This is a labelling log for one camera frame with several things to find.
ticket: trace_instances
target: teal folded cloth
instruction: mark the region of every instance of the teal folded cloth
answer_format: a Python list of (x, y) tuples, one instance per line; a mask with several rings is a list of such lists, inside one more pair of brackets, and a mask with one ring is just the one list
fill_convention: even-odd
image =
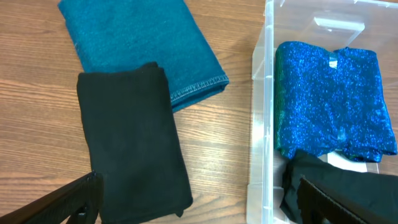
[(174, 112), (229, 83), (183, 0), (62, 0), (58, 7), (85, 72), (116, 73), (157, 62)]

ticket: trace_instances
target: wood grain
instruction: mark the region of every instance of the wood grain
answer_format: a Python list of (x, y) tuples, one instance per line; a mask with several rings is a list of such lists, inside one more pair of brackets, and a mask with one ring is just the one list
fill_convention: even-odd
[[(90, 171), (76, 96), (82, 68), (57, 3), (0, 0), (0, 216)], [(265, 0), (186, 3), (231, 83), (175, 113), (194, 203), (182, 218), (152, 222), (244, 223), (251, 55)], [(385, 96), (398, 127), (398, 83), (391, 78)], [(380, 169), (398, 174), (397, 159), (384, 157)]]

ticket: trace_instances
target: folded garment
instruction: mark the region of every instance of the folded garment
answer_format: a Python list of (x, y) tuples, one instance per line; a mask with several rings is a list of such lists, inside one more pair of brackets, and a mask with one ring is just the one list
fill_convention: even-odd
[(173, 111), (225, 89), (228, 77), (183, 0), (62, 0), (85, 72), (123, 72), (155, 61)]
[(163, 69), (81, 73), (77, 93), (91, 167), (104, 177), (103, 223), (181, 216), (192, 194)]
[(275, 149), (285, 157), (297, 149), (317, 157), (336, 150), (364, 162), (397, 154), (370, 50), (285, 42), (276, 52), (274, 94)]
[(398, 223), (398, 177), (343, 170), (301, 150), (287, 164), (282, 179), (284, 198), (280, 208), (293, 222), (303, 223), (297, 204), (302, 177), (333, 189), (340, 198), (363, 210)]

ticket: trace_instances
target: clear plastic container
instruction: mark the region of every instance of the clear plastic container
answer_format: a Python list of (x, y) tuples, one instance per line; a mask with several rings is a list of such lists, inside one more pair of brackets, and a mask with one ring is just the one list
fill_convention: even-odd
[[(252, 148), (246, 220), (250, 224), (291, 223), (279, 209), (286, 160), (273, 150), (275, 51), (290, 40), (331, 51), (347, 46), (373, 50), (385, 86), (398, 71), (398, 4), (372, 0), (267, 0), (265, 17), (252, 58)], [(331, 156), (321, 159), (330, 162)], [(366, 170), (378, 172), (377, 164), (366, 164)]]

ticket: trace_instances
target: wooden table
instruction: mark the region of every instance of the wooden table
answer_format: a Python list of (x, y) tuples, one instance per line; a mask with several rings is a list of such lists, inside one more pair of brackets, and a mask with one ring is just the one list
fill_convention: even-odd
[[(90, 171), (76, 96), (82, 68), (58, 1), (0, 0), (0, 216)], [(186, 3), (231, 83), (175, 113), (194, 203), (182, 218), (155, 222), (244, 223), (251, 55), (265, 0)], [(398, 136), (398, 88), (390, 88), (385, 97)], [(380, 169), (398, 174), (397, 158), (385, 156)]]

